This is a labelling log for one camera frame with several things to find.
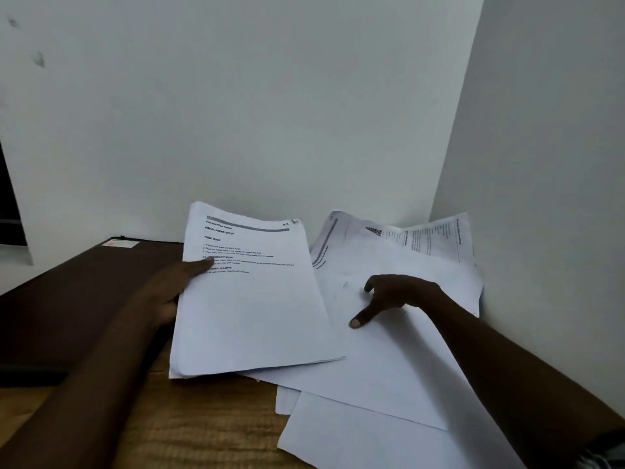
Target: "wood grain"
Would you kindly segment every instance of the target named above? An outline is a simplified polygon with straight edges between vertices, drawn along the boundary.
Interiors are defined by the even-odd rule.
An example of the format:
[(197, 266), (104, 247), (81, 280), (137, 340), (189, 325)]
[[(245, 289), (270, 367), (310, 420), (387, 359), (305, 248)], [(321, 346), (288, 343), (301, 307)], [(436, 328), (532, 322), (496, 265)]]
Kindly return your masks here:
[[(169, 346), (147, 374), (115, 469), (311, 467), (276, 448), (288, 417), (275, 414), (275, 385), (232, 374), (171, 381), (168, 361)], [(0, 445), (51, 390), (0, 389)]]

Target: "wall stain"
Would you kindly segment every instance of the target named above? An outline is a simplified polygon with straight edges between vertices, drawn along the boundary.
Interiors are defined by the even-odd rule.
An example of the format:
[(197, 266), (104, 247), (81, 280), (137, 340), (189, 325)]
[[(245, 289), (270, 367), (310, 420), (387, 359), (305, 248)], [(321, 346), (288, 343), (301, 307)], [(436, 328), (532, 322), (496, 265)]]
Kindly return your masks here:
[(43, 59), (43, 53), (41, 51), (38, 51), (37, 54), (33, 54), (31, 59), (39, 67), (43, 67), (44, 69), (46, 68), (46, 62)]
[(20, 27), (20, 23), (18, 23), (18, 20), (16, 20), (13, 16), (11, 15), (6, 15), (6, 21), (9, 22), (9, 24), (11, 26), (13, 26), (13, 28), (19, 28)]

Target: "brown desk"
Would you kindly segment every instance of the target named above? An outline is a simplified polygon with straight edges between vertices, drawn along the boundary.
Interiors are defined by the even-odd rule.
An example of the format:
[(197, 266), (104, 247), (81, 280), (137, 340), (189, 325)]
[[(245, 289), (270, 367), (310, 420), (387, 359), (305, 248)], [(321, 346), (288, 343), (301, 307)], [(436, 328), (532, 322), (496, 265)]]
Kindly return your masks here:
[[(182, 244), (96, 246), (0, 296), (0, 445), (82, 360), (139, 285), (180, 260)], [(121, 435), (116, 468), (304, 468), (279, 451), (287, 417), (276, 386), (236, 375), (168, 379), (169, 349), (152, 365)]]
[[(276, 386), (237, 375), (171, 381), (169, 345), (152, 365), (121, 435), (114, 468), (310, 468), (276, 448), (287, 417)], [(0, 445), (51, 387), (0, 388)]]

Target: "hand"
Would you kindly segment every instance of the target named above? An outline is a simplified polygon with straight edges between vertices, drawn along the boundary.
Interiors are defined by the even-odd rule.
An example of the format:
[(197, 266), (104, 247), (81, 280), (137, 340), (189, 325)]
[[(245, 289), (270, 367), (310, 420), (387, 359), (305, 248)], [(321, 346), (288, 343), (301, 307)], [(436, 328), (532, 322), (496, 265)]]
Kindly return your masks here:
[(442, 295), (437, 283), (408, 275), (373, 275), (364, 285), (364, 291), (373, 291), (369, 306), (349, 322), (358, 329), (382, 311), (404, 305), (424, 307)]
[(156, 324), (171, 323), (176, 317), (174, 299), (184, 291), (189, 282), (208, 271), (215, 263), (213, 257), (200, 261), (179, 261), (152, 276), (131, 298), (131, 302), (156, 306)]

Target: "white paper sheet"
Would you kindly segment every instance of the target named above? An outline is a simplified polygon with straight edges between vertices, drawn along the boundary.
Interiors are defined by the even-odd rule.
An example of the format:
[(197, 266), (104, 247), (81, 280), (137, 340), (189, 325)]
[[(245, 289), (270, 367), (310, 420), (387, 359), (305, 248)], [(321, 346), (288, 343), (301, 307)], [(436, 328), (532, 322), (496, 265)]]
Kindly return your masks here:
[(460, 410), (450, 432), (303, 392), (278, 441), (318, 469), (522, 469), (486, 410)]
[(354, 217), (347, 212), (334, 211), (324, 222), (317, 240), (311, 247), (315, 268), (324, 266), (332, 247), (340, 247), (353, 233), (367, 231), (403, 248), (439, 258), (475, 265), (473, 238), (469, 214), (401, 229)]
[[(349, 321), (370, 301), (363, 285), (371, 275), (398, 273), (439, 283), (457, 303), (477, 314), (482, 282), (476, 268), (413, 253), (366, 232), (336, 248), (316, 271), (326, 309), (347, 357), (283, 369), (263, 369), (244, 375), (304, 390), (343, 403), (446, 429), (448, 421), (433, 390), (433, 376), (415, 362), (432, 355), (448, 363), (457, 378), (464, 374), (442, 336), (418, 308), (387, 311), (358, 330)], [(343, 263), (348, 272), (340, 273)]]
[(276, 390), (276, 413), (278, 415), (292, 414), (301, 393), (299, 390), (278, 385)]
[(195, 376), (344, 355), (300, 221), (266, 222), (194, 203), (183, 260), (215, 257), (178, 304), (170, 374)]

